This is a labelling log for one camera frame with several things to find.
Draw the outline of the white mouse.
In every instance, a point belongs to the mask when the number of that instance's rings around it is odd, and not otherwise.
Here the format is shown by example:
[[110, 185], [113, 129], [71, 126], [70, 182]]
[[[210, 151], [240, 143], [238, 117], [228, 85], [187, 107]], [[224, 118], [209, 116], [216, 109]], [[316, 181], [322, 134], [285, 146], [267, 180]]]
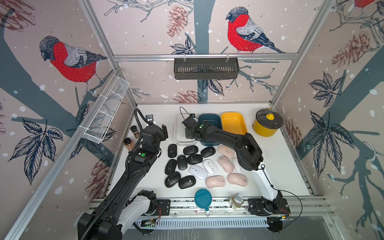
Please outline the white mouse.
[[208, 177], [208, 172], [197, 165], [190, 166], [189, 172], [202, 181], [205, 181]]
[[218, 172], [218, 168], [212, 160], [209, 160], [209, 159], [204, 160], [203, 166], [209, 175], [215, 175]]
[[234, 166], [234, 169], [236, 170], [237, 173], [239, 173], [239, 174], [243, 174], [244, 173], [244, 170], [240, 166], [239, 161], [238, 161], [237, 158], [233, 159], [233, 166]]

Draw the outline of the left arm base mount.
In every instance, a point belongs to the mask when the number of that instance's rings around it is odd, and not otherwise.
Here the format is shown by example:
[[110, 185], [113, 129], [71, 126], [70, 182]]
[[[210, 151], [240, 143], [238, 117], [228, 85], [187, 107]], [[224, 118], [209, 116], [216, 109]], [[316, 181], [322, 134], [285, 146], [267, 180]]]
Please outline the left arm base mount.
[[171, 208], [171, 200], [157, 199], [156, 216], [169, 216]]

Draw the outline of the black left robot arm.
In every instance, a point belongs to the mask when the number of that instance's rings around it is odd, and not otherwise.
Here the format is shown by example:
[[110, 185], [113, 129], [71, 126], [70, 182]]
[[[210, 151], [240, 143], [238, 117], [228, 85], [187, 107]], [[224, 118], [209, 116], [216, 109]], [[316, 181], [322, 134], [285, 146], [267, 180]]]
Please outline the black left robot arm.
[[91, 214], [84, 213], [78, 221], [80, 240], [120, 240], [127, 228], [145, 213], [156, 209], [156, 194], [141, 191], [129, 202], [134, 189], [161, 155], [160, 144], [168, 138], [167, 127], [146, 121], [129, 153], [125, 171], [104, 201]]

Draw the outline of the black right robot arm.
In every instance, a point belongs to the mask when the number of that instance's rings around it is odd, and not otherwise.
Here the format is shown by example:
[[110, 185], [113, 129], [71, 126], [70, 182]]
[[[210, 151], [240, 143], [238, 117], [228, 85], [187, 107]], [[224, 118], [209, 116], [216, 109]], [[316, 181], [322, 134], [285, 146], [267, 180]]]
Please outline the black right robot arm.
[[195, 140], [217, 142], [235, 151], [238, 163], [251, 173], [261, 191], [262, 196], [250, 202], [248, 211], [252, 215], [268, 217], [291, 214], [286, 199], [270, 180], [263, 164], [263, 151], [251, 134], [233, 134], [211, 124], [200, 124], [193, 114], [184, 119], [182, 124]]

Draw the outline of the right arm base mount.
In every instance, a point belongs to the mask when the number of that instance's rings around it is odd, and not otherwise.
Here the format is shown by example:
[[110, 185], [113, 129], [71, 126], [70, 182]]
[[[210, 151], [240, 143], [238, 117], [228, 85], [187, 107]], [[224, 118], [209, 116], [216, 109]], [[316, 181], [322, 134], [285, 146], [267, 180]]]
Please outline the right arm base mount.
[[268, 216], [288, 216], [291, 210], [288, 206], [286, 199], [279, 201], [269, 201], [264, 198], [248, 199], [248, 211], [252, 215], [260, 217]]

